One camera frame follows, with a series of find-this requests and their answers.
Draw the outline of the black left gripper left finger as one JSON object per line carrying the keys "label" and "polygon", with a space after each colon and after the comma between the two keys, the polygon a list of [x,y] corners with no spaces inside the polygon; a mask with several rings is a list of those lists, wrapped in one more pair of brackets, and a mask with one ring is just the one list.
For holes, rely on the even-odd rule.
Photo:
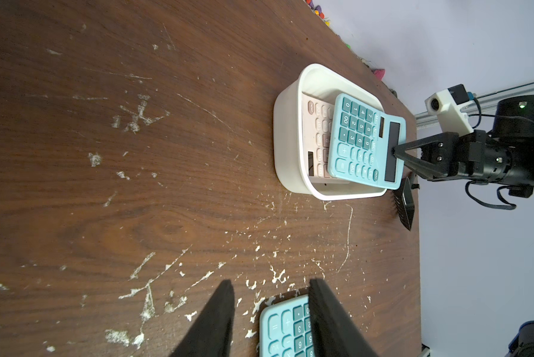
{"label": "black left gripper left finger", "polygon": [[170,356],[230,356],[234,314],[234,287],[223,280]]}

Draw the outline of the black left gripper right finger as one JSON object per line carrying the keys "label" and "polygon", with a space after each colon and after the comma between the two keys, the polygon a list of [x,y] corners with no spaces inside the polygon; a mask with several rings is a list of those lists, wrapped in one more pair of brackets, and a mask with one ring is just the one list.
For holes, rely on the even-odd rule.
{"label": "black left gripper right finger", "polygon": [[315,356],[378,356],[323,279],[310,280],[308,295]]}

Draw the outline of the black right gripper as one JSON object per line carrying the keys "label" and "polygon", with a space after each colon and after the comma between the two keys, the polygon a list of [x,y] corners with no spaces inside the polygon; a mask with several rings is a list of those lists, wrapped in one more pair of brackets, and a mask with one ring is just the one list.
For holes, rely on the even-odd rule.
{"label": "black right gripper", "polygon": [[[447,156],[454,148],[454,172]],[[411,150],[430,159],[410,156]],[[427,138],[399,144],[393,154],[407,168],[428,181],[456,178],[503,185],[534,185],[534,139],[499,141],[482,130],[460,137],[442,132]]]}

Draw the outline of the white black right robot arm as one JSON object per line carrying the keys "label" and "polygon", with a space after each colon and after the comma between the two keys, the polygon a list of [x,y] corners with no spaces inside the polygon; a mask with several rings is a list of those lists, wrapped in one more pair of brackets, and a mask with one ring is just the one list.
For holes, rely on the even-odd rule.
{"label": "white black right robot arm", "polygon": [[432,356],[534,350],[534,95],[501,100],[485,131],[428,99],[437,135],[394,153],[422,178],[422,337]]}

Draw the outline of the pink calculator front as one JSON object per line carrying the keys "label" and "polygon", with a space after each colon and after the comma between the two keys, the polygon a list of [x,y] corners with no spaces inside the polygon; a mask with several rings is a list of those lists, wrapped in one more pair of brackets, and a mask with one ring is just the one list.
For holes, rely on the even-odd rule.
{"label": "pink calculator front", "polygon": [[313,184],[347,184],[328,172],[330,133],[334,105],[306,94],[301,95],[303,147],[307,155],[307,175]]}

